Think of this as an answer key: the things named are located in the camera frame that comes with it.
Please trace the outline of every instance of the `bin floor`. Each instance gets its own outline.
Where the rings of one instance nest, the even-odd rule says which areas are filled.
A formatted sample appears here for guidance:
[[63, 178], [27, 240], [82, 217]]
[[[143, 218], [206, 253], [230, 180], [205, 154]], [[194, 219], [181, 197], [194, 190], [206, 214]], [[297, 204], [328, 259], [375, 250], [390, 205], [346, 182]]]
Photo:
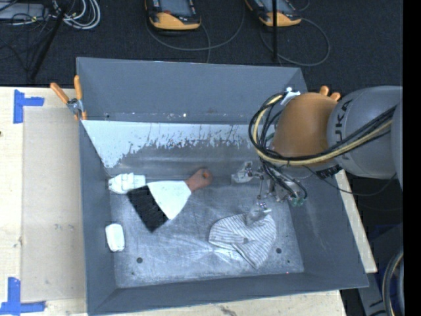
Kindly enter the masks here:
[[277, 236], [268, 259], [254, 269], [238, 253], [229, 254], [209, 243], [219, 219], [248, 212], [259, 187], [254, 184], [209, 186], [194, 192], [182, 212], [150, 233], [125, 195], [111, 195], [112, 221], [123, 226], [126, 247], [114, 253], [119, 288], [172, 282], [300, 273], [303, 262], [289, 205], [265, 198], [272, 208]]

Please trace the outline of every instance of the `white cloth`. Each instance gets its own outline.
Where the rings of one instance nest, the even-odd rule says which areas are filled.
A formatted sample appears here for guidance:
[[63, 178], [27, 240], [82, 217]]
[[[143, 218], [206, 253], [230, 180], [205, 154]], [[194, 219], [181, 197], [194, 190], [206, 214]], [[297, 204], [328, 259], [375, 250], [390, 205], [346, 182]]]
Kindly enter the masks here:
[[209, 233], [209, 242], [221, 248], [238, 251], [255, 269], [267, 260], [276, 239], [276, 225], [270, 214], [247, 226], [247, 214], [238, 214], [216, 221]]

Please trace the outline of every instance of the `device screen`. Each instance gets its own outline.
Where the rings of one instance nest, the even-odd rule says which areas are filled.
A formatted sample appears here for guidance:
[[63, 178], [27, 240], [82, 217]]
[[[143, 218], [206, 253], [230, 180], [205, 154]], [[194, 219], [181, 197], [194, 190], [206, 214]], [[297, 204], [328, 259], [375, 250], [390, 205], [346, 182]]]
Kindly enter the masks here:
[[[272, 12], [272, 0], [261, 0], [263, 5], [268, 9], [268, 11]], [[293, 9], [284, 1], [284, 0], [276, 0], [276, 8], [279, 11], [292, 11]]]
[[178, 16], [191, 16], [188, 0], [159, 0], [159, 2], [163, 11]]

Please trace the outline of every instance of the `gray bin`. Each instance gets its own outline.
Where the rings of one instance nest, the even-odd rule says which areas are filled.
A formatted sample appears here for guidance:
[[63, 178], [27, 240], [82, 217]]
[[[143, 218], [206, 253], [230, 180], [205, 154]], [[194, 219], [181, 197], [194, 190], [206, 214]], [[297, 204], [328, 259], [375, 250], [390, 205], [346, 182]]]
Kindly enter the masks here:
[[[302, 179], [309, 197], [301, 207], [267, 198], [277, 237], [261, 268], [223, 261], [207, 242], [214, 222], [246, 212], [255, 200], [256, 180], [231, 182], [244, 161], [259, 163], [246, 127], [271, 95], [288, 86], [307, 92], [299, 68], [79, 57], [76, 70], [88, 114], [79, 137], [90, 315], [368, 286], [341, 195], [314, 176]], [[159, 123], [185, 135], [202, 125], [211, 135], [177, 149], [138, 145], [105, 162], [124, 144], [136, 144], [133, 130]], [[210, 144], [221, 127], [236, 133]], [[212, 185], [195, 192], [173, 221], [152, 234], [125, 196], [107, 186], [120, 173], [185, 179], [197, 167], [210, 169]], [[108, 248], [110, 223], [124, 229], [122, 252]]]

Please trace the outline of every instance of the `blue tape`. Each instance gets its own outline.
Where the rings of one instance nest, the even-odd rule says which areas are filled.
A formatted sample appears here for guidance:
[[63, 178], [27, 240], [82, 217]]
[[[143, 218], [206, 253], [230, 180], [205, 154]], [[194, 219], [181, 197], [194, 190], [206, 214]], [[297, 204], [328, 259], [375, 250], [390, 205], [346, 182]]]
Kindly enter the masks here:
[[7, 302], [3, 302], [0, 305], [0, 315], [20, 316], [21, 313], [44, 311], [45, 301], [20, 303], [20, 281], [14, 277], [9, 277], [7, 281]]
[[14, 90], [14, 109], [13, 109], [13, 122], [22, 123], [24, 121], [24, 106], [42, 107], [44, 98], [42, 97], [29, 97], [25, 98], [25, 94], [19, 90]]

